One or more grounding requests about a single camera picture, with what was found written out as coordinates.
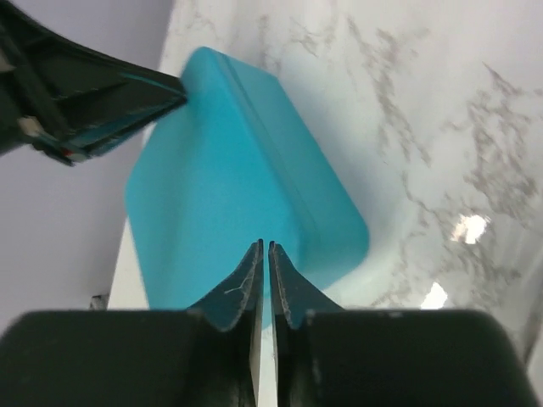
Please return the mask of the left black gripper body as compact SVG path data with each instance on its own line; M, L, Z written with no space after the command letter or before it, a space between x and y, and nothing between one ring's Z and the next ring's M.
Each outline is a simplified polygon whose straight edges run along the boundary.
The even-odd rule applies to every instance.
M1 46L1 155L24 146L43 152L41 116L46 107L47 88L28 58Z

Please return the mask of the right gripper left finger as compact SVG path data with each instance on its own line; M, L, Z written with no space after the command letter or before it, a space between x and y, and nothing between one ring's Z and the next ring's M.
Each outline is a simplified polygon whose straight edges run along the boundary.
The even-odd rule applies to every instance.
M263 252L186 309L22 315L1 338L2 405L256 405Z

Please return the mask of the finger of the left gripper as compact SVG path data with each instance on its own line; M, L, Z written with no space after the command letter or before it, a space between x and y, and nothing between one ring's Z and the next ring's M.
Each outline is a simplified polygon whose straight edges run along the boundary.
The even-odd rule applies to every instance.
M73 166L101 157L181 107L179 78L84 47L1 3L1 46L17 49L47 88L43 154Z

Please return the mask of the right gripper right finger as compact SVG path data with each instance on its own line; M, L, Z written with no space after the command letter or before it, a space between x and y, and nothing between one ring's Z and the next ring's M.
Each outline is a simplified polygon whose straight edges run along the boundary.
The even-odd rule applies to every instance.
M502 326L471 309L344 309L268 249L281 406L534 406Z

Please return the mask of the teal box lid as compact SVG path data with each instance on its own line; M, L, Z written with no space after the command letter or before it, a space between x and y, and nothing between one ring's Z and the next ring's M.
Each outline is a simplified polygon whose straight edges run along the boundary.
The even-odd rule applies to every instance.
M232 83L227 56L189 58L187 103L158 120L126 187L153 309L184 309L228 276L257 241L303 254L303 230Z

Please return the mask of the teal chocolate box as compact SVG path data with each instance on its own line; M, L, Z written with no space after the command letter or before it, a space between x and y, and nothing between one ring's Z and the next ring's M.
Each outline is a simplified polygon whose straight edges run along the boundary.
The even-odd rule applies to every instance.
M303 277L328 288L366 258L367 224L278 78L223 53L217 58L286 194L296 241L276 241Z

